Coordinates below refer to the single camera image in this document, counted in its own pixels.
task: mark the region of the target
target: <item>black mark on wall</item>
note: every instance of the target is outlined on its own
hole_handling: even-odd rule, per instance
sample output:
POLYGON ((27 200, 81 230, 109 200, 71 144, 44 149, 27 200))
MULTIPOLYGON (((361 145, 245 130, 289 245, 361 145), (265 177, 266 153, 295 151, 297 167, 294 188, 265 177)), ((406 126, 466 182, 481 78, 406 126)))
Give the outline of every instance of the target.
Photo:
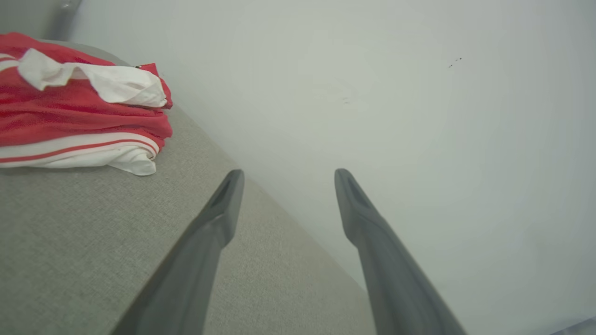
POLYGON ((455 65, 455 63, 457 63, 457 61, 458 61, 458 60, 461 60, 461 57, 460 57, 460 58, 458 58, 458 59, 456 59, 456 60, 453 62, 453 64, 451 64, 451 65, 450 65, 448 68, 450 68, 450 67, 452 67, 453 65, 455 65))

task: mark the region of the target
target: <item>red fabric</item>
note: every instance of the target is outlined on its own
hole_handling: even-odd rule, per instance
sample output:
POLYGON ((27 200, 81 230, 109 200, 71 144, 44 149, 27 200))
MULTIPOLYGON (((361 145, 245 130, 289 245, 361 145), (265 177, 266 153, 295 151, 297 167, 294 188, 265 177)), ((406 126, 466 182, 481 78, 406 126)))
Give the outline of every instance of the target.
MULTIPOLYGON (((29 48, 60 63, 113 65, 19 33, 0 35, 0 53, 20 58, 29 48)), ((19 75, 15 67, 0 73, 0 146, 109 132, 143 135, 162 148, 164 139, 172 136, 172 127, 160 109, 103 101, 88 80, 71 80, 66 86, 38 91, 19 75)))

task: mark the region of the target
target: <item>white cloth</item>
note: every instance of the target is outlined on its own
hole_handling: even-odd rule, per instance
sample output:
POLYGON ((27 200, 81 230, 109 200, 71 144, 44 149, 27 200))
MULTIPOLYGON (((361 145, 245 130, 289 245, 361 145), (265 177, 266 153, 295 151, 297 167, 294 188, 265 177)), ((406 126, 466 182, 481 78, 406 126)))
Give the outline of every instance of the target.
POLYGON ((109 165, 138 176, 156 171, 159 146, 127 132, 73 135, 33 144, 0 147, 0 168, 76 168, 109 165))
POLYGON ((0 71, 17 66, 18 73, 36 89, 65 86, 69 79, 87 79, 100 98, 108 103, 163 107, 167 103, 162 82, 149 71, 129 66, 58 63, 29 49, 18 61, 2 62, 0 71))

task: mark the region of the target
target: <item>white wall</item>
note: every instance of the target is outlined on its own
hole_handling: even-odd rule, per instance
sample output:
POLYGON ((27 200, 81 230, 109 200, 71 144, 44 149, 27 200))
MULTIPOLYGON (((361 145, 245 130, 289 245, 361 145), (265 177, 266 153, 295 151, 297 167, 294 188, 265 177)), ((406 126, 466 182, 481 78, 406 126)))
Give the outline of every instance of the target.
POLYGON ((361 284, 339 167, 470 334, 550 334, 596 315, 593 1, 80 10, 74 41, 156 62, 175 103, 361 284))
POLYGON ((55 19, 60 0, 2 0, 0 34, 20 32, 43 38, 55 19))

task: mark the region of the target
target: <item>gray fabric texture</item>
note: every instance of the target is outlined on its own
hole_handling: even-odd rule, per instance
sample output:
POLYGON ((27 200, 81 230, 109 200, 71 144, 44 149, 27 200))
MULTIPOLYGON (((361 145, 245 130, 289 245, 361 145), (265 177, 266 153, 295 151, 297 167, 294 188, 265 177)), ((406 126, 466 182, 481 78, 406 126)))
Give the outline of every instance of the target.
MULTIPOLYGON (((0 170, 0 334, 109 334, 237 168, 183 111, 168 115, 174 136, 155 175, 112 167, 0 170)), ((204 333, 373 334, 374 324, 365 292, 247 178, 204 333)))

